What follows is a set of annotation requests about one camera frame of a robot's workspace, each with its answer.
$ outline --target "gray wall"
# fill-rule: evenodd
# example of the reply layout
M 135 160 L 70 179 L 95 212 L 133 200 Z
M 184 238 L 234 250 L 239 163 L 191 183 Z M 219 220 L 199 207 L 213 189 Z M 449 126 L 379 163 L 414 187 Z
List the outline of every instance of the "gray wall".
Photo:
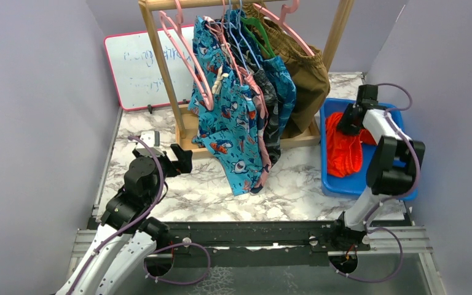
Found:
M 427 151 L 418 199 L 449 295 L 472 294 L 472 1 L 410 0 L 367 75 L 408 88 L 403 116 Z M 406 105 L 400 92 L 383 100 Z
M 0 2 L 0 295 L 64 283 L 118 102 L 82 0 Z
M 105 35 L 146 29 L 136 0 L 87 0 L 86 2 Z M 406 2 L 407 0 L 355 1 L 331 71 L 366 72 L 369 70 Z M 279 15 L 281 5 L 285 3 L 290 3 L 290 1 L 268 3 L 267 7 Z M 287 23 L 306 42 L 323 50 L 337 4 L 337 0 L 302 0 L 296 13 L 287 17 Z M 168 14 L 175 15 L 176 12 L 172 11 Z M 185 9 L 184 24 L 193 24 L 196 15 L 217 18 L 221 14 L 221 6 Z

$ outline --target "blue tray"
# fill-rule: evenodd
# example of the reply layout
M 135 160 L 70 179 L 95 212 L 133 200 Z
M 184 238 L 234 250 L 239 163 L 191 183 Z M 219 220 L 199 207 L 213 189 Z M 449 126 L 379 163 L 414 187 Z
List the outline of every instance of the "blue tray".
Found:
M 325 119 L 335 112 L 344 112 L 345 108 L 349 103 L 354 103 L 353 100 L 342 100 L 338 98 L 327 98 L 321 107 L 321 181 L 323 182 L 322 190 L 325 195 L 332 197 L 352 197 L 357 199 L 366 188 L 366 170 L 376 146 L 369 144 L 362 144 L 363 147 L 363 166 L 361 171 L 358 173 L 339 178 L 327 174 L 327 160 L 326 160 L 326 130 L 325 130 Z M 382 106 L 394 108 L 392 104 L 379 103 Z M 391 117 L 397 126 L 404 131 L 403 117 L 401 112 L 391 112 Z M 411 195 L 403 198 L 402 200 L 409 201 L 415 199 L 417 196 L 417 190 Z

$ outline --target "green hanger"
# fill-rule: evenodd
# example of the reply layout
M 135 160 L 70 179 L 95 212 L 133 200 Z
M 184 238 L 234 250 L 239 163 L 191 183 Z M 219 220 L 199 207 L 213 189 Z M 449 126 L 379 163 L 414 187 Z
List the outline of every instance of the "green hanger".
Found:
M 251 25 L 255 27 L 256 29 L 258 29 L 267 47 L 264 47 L 263 45 L 261 45 L 261 43 L 256 39 L 256 36 L 254 35 L 254 33 L 252 33 L 246 26 L 243 26 L 247 34 L 249 34 L 251 38 L 254 39 L 254 41 L 256 41 L 258 46 L 260 46 L 260 48 L 268 54 L 269 58 L 276 57 L 276 55 L 274 54 L 274 51 L 272 50 L 272 47 L 270 46 L 269 37 L 267 36 L 267 33 L 265 32 L 265 28 L 263 27 L 261 22 L 255 17 L 249 17 L 249 18 L 242 17 L 241 20 L 242 20 L 242 23 L 246 25 Z

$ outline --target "brown shorts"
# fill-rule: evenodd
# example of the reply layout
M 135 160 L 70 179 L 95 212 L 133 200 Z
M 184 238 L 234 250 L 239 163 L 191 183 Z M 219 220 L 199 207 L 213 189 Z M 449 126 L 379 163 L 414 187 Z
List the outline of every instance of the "brown shorts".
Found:
M 310 45 L 315 56 L 307 56 L 291 36 L 285 34 L 274 22 L 265 20 L 263 14 L 252 4 L 243 5 L 243 11 L 248 17 L 255 17 L 261 21 L 274 53 L 281 57 L 296 85 L 296 105 L 281 137 L 291 138 L 300 135 L 309 127 L 330 92 L 328 72 L 323 64 L 323 52 Z M 262 41 L 256 29 L 253 29 L 253 33 Z

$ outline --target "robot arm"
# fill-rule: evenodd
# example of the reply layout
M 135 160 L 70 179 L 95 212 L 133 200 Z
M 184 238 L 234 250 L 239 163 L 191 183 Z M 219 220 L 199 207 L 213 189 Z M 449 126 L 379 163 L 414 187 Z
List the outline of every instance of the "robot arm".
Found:
M 414 149 L 419 166 L 425 146 L 404 134 L 386 109 L 377 102 L 376 85 L 361 85 L 356 102 L 347 106 L 337 125 L 340 132 L 352 136 L 367 129 L 377 147 L 366 172 L 364 192 L 336 221 L 332 235 L 335 245 L 361 244 L 383 200 L 408 192 L 415 182 L 415 161 L 406 141 Z
M 158 150 L 158 139 L 157 132 L 143 133 L 140 138 L 157 155 L 164 179 L 160 179 L 154 159 L 145 148 L 141 148 L 141 144 L 137 144 L 133 151 L 136 159 L 131 162 L 124 175 L 124 186 L 106 205 L 106 212 L 102 215 L 93 243 L 57 295 L 114 294 L 147 255 L 157 247 L 169 244 L 171 238 L 168 226 L 150 217 L 113 237 L 97 251 L 103 241 L 136 221 L 154 202 L 158 202 L 155 200 L 158 188 L 166 177 L 191 172 L 192 152 L 172 144 L 171 149 L 178 160 L 171 161 L 165 152 Z

